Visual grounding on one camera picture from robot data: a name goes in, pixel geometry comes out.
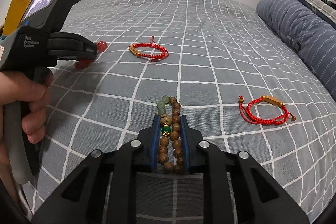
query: red string bracelet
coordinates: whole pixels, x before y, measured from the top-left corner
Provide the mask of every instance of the red string bracelet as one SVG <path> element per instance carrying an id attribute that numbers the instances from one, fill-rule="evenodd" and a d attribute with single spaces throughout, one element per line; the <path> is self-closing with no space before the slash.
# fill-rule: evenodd
<path id="1" fill-rule="evenodd" d="M 259 117 L 256 117 L 254 116 L 250 109 L 251 107 L 254 105 L 254 104 L 257 104 L 257 103 L 260 103 L 262 101 L 265 101 L 265 102 L 268 102 L 274 106 L 278 106 L 280 107 L 284 114 L 272 119 L 272 120 L 264 120 L 264 119 L 261 119 Z M 288 120 L 288 116 L 291 115 L 292 116 L 292 121 L 294 122 L 296 120 L 296 117 L 288 112 L 287 110 L 287 107 L 284 106 L 283 102 L 280 102 L 278 99 L 274 98 L 274 97 L 271 97 L 271 96 L 268 96 L 268 95 L 262 95 L 260 98 L 258 99 L 255 99 L 253 100 L 252 102 L 250 102 L 247 107 L 243 107 L 243 102 L 244 102 L 244 97 L 243 96 L 239 96 L 239 100 L 238 100 L 238 103 L 239 103 L 239 112 L 241 114 L 241 116 L 243 117 L 243 119 L 246 121 L 246 122 L 249 122 L 251 124 L 264 124 L 264 125 L 275 125 L 275 126 L 278 126 L 280 124 L 283 124 L 284 122 L 286 122 Z"/>
<path id="2" fill-rule="evenodd" d="M 149 47 L 149 48 L 155 48 L 158 49 L 160 52 L 162 52 L 162 54 L 159 55 L 150 55 L 150 54 L 142 54 L 141 52 L 139 52 L 136 48 L 138 47 Z M 169 52 L 162 46 L 157 45 L 154 41 L 154 36 L 152 36 L 149 39 L 149 43 L 138 43 L 138 44 L 133 44 L 129 46 L 129 50 L 130 52 L 137 56 L 137 57 L 148 57 L 151 58 L 152 62 L 155 61 L 159 61 L 159 60 L 163 60 L 165 58 L 167 58 L 169 56 Z"/>

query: brown bead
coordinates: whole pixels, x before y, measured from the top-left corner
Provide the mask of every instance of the brown bead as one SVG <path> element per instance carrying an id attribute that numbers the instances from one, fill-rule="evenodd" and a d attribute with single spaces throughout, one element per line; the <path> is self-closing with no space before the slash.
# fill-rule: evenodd
<path id="1" fill-rule="evenodd" d="M 169 127 L 172 124 L 172 118 L 168 115 L 160 119 L 161 126 Z"/>
<path id="2" fill-rule="evenodd" d="M 181 158 L 182 157 L 182 149 L 181 148 L 176 148 L 173 152 L 173 155 L 175 158 Z"/>
<path id="3" fill-rule="evenodd" d="M 177 174 L 179 174 L 179 175 L 183 175 L 183 174 L 184 174 L 184 168 L 183 168 L 183 166 L 180 165 L 180 164 L 176 164 L 176 165 L 174 166 L 174 171 L 175 171 Z"/>
<path id="4" fill-rule="evenodd" d="M 181 148 L 182 143 L 181 143 L 180 140 L 175 140 L 175 141 L 173 141 L 173 143 L 171 144 L 171 146 L 172 146 L 174 149 L 176 149 L 176 148 Z"/>
<path id="5" fill-rule="evenodd" d="M 160 145 L 168 146 L 169 145 L 169 139 L 167 137 L 162 137 L 160 139 Z"/>
<path id="6" fill-rule="evenodd" d="M 159 161 L 160 164 L 164 164 L 165 162 L 168 161 L 168 155 L 167 154 L 164 154 L 164 153 L 161 153 L 157 156 L 157 160 Z"/>
<path id="7" fill-rule="evenodd" d="M 171 172 L 174 171 L 174 165 L 171 162 L 168 161 L 168 162 L 164 163 L 163 169 L 164 169 L 165 172 L 171 173 Z"/>
<path id="8" fill-rule="evenodd" d="M 177 131 L 172 131 L 170 134 L 169 134 L 169 138 L 171 141 L 175 141 L 175 140 L 178 140 L 180 137 L 180 134 L 177 132 Z"/>
<path id="9" fill-rule="evenodd" d="M 177 102 L 177 99 L 175 97 L 170 96 L 169 97 L 169 104 L 173 105 Z"/>
<path id="10" fill-rule="evenodd" d="M 172 123 L 179 123 L 179 122 L 180 122 L 180 116 L 178 115 L 173 116 Z"/>
<path id="11" fill-rule="evenodd" d="M 176 163 L 177 163 L 177 164 L 180 164 L 180 165 L 184 165 L 183 158 L 182 158 L 182 157 L 179 157 L 179 158 L 176 160 Z"/>
<path id="12" fill-rule="evenodd" d="M 181 130 L 180 124 L 179 123 L 173 123 L 173 125 L 171 126 L 171 130 L 179 132 Z"/>
<path id="13" fill-rule="evenodd" d="M 160 146 L 159 146 L 159 151 L 158 151 L 158 153 L 164 153 L 164 154 L 167 154 L 167 153 L 168 153 L 168 147 L 167 147 L 167 146 L 160 145 Z"/>
<path id="14" fill-rule="evenodd" d="M 173 108 L 180 109 L 181 108 L 181 104 L 180 103 L 175 103 L 175 104 L 173 104 Z"/>
<path id="15" fill-rule="evenodd" d="M 171 111 L 171 115 L 172 116 L 179 116 L 180 115 L 180 110 L 178 108 L 173 108 L 172 111 Z"/>

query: bed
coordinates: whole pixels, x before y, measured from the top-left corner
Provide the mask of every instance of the bed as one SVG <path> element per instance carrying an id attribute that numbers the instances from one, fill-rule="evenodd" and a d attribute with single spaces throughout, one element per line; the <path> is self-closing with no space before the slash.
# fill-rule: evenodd
<path id="1" fill-rule="evenodd" d="M 108 49 L 85 70 L 73 61 L 52 69 L 42 167 L 23 186 L 33 212 L 92 150 L 116 150 L 150 127 L 163 95 L 178 98 L 204 139 L 231 153 L 248 151 L 311 222 L 332 199 L 335 100 L 252 8 L 232 0 L 83 0 L 63 31 L 103 40 Z M 153 63 L 128 51 L 152 35 L 168 58 Z M 296 121 L 244 121 L 239 95 L 250 102 L 263 94 L 285 102 Z M 266 103 L 252 112 L 265 119 L 282 114 Z M 137 174 L 137 188 L 147 188 L 137 192 L 137 222 L 203 223 L 202 181 L 202 174 Z"/>

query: red cord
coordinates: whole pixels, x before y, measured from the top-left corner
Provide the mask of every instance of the red cord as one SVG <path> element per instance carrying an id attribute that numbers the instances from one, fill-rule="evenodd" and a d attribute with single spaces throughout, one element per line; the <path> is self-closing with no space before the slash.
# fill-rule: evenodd
<path id="1" fill-rule="evenodd" d="M 152 62 L 165 59 L 169 56 L 169 52 L 164 47 L 162 47 L 160 45 L 157 45 L 155 43 L 154 36 L 151 36 L 151 38 L 149 39 L 149 43 L 138 43 L 138 44 L 133 44 L 132 46 L 135 47 L 135 48 L 139 48 L 139 47 L 155 48 L 155 49 L 158 49 L 160 52 L 162 52 L 162 54 L 160 54 L 160 55 L 150 55 L 150 54 L 140 53 L 140 56 L 142 56 L 142 57 L 151 58 Z"/>
<path id="2" fill-rule="evenodd" d="M 250 110 L 251 107 L 252 107 L 252 105 L 257 104 L 257 103 L 260 103 L 260 102 L 262 102 L 263 100 L 264 100 L 264 98 L 262 98 L 262 97 L 260 97 L 260 98 L 258 98 L 258 99 L 255 99 L 255 100 L 253 100 L 252 102 L 250 102 L 250 103 L 247 105 L 246 108 L 243 107 L 243 103 L 242 103 L 242 102 L 239 102 L 239 112 L 240 112 L 242 118 L 243 118 L 246 122 L 249 122 L 249 123 L 252 123 L 252 124 L 264 124 L 264 125 L 268 125 L 268 126 L 272 124 L 272 125 L 278 126 L 278 125 L 283 124 L 284 122 L 286 122 L 286 121 L 288 120 L 288 116 L 289 116 L 289 115 L 292 116 L 292 121 L 295 121 L 295 120 L 296 120 L 296 117 L 295 117 L 292 113 L 288 112 L 287 107 L 285 107 L 284 105 L 282 105 L 282 107 L 281 107 L 282 110 L 283 110 L 283 112 L 284 112 L 284 114 L 282 114 L 282 115 L 280 115 L 280 116 L 278 116 L 278 117 L 276 117 L 276 118 L 274 118 L 274 119 L 272 119 L 272 120 L 264 120 L 264 119 L 261 119 L 261 118 L 259 118 L 259 117 L 254 116 L 254 115 L 251 113 L 251 110 Z"/>

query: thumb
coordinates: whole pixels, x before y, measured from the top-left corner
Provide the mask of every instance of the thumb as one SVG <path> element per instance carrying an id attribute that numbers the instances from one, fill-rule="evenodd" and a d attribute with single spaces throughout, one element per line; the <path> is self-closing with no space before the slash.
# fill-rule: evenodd
<path id="1" fill-rule="evenodd" d="M 38 101 L 43 97 L 45 87 L 29 80 L 22 72 L 0 72 L 0 105 Z"/>

